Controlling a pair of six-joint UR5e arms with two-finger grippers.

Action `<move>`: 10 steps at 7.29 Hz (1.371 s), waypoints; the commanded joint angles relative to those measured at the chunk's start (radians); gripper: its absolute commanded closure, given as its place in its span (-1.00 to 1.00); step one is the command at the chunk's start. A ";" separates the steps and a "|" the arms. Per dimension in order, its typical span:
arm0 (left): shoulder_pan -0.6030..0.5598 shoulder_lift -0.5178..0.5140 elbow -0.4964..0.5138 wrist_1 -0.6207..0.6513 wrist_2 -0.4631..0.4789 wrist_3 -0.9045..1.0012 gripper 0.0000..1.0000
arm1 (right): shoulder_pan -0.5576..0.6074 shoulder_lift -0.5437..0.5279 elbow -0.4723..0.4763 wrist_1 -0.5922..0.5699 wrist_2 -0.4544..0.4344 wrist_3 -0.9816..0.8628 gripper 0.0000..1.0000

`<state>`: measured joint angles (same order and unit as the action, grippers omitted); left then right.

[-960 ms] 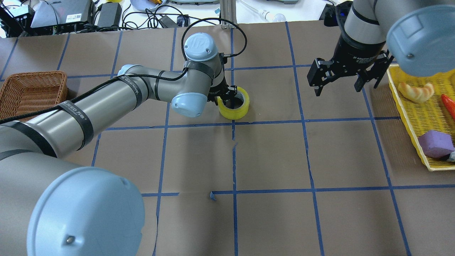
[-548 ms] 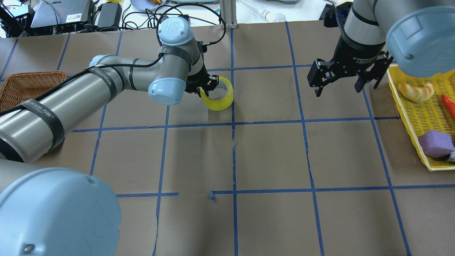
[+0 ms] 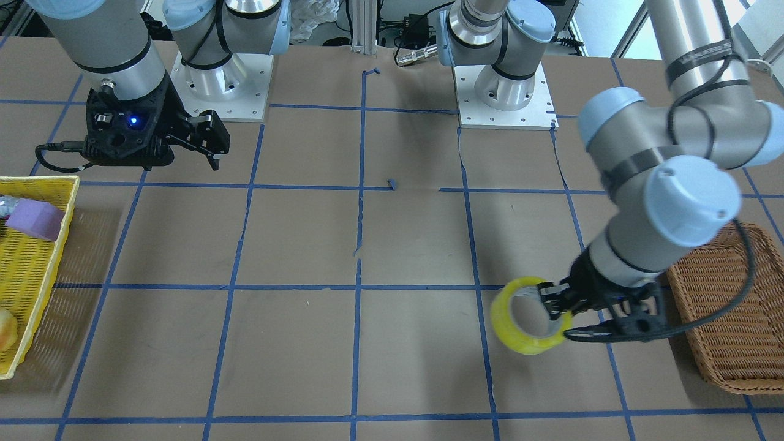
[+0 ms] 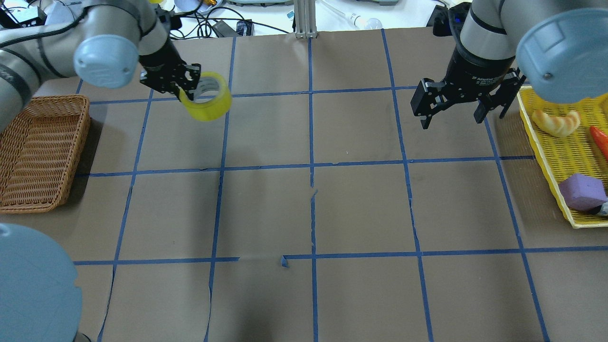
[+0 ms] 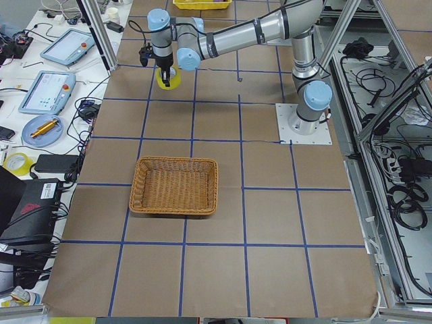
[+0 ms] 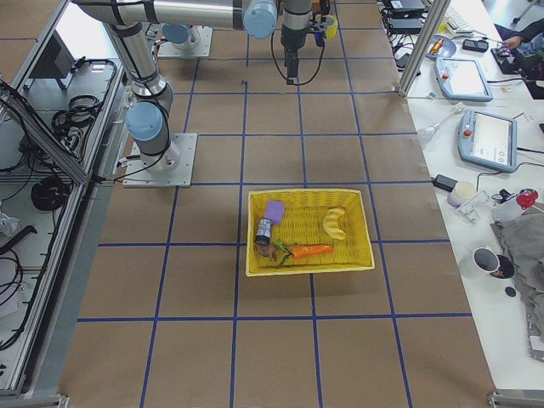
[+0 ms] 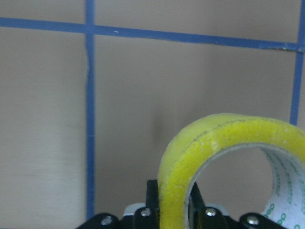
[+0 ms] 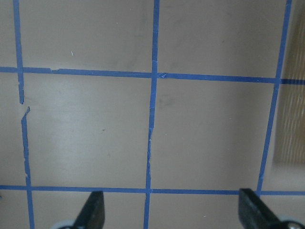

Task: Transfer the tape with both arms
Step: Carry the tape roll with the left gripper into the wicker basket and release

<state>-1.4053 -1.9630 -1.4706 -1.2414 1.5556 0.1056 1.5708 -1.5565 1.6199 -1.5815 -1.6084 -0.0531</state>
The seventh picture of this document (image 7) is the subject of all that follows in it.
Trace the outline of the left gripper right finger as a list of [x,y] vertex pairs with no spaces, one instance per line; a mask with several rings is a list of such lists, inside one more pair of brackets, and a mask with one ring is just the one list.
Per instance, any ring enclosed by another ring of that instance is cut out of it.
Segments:
[[201,192],[194,183],[189,196],[190,229],[228,229],[222,212],[215,207],[206,206]]

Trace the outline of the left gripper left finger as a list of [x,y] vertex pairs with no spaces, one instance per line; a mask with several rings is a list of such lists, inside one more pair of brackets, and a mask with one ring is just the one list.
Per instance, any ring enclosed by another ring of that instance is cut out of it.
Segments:
[[133,216],[134,229],[159,229],[159,194],[158,181],[148,180],[145,206],[136,210]]

